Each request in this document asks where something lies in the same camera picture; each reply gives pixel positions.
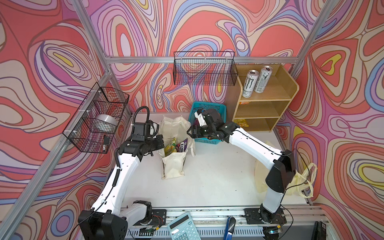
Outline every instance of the wooden shelf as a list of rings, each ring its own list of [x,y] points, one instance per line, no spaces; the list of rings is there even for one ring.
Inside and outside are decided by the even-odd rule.
[[[245,131],[272,131],[279,118],[246,119],[249,127],[243,127]]]
[[[246,76],[241,76],[239,78],[240,78],[240,81],[242,83],[242,86],[244,86]],[[244,101],[244,102],[284,101],[284,100],[289,101],[289,100],[291,100],[291,97],[285,91],[285,89],[279,83],[279,81],[277,80],[277,78],[275,76],[271,76],[264,92],[262,92],[262,93],[253,92],[249,98],[245,98],[243,96],[241,96],[241,98],[240,98],[240,101]]]
[[[227,120],[246,119],[246,131],[272,131],[292,99],[299,85],[281,64],[271,64],[272,74],[263,93],[253,92],[251,97],[242,97],[245,77],[249,70],[260,72],[262,64],[236,65],[238,78],[234,86],[227,88],[224,104]]]

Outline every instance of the can top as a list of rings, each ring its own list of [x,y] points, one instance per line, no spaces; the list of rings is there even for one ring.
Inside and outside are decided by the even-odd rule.
[[[256,72],[257,72],[256,70],[249,70],[249,71],[248,71],[248,74],[255,75]]]
[[[272,71],[273,70],[273,68],[271,66],[264,66],[263,69],[267,70],[267,71]]]

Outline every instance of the black wire basket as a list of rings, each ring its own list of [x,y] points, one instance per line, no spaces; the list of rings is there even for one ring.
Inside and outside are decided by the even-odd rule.
[[[128,100],[129,95],[121,90],[98,86],[94,98],[78,123],[63,134],[81,152],[107,153]],[[109,122],[102,118],[105,115],[109,115]]]
[[[238,75],[234,56],[233,51],[176,51],[174,84],[234,86]]]

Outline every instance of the patterned wallpaper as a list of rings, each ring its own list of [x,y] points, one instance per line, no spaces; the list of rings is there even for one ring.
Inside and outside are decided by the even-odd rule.
[[[69,0],[0,1],[0,221],[102,75]],[[111,155],[71,145],[12,239],[67,238],[97,199]]]
[[[84,1],[110,56],[173,56],[174,51],[233,50],[237,56],[296,56],[321,0]],[[114,64],[130,106],[189,111],[194,101],[222,103],[225,86],[175,86],[173,64]]]
[[[340,1],[277,126],[287,146],[318,165],[312,200],[340,239],[384,239],[383,39],[383,1]]]

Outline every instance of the yellow snack package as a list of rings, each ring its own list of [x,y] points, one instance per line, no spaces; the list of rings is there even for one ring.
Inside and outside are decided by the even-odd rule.
[[[173,140],[168,144],[167,146],[164,147],[164,152],[166,156],[170,155],[173,152],[177,152],[176,149],[176,138],[174,137]]]
[[[247,121],[244,118],[242,118],[242,119],[235,119],[234,123],[236,123],[240,127],[249,127],[249,125],[247,124]]]

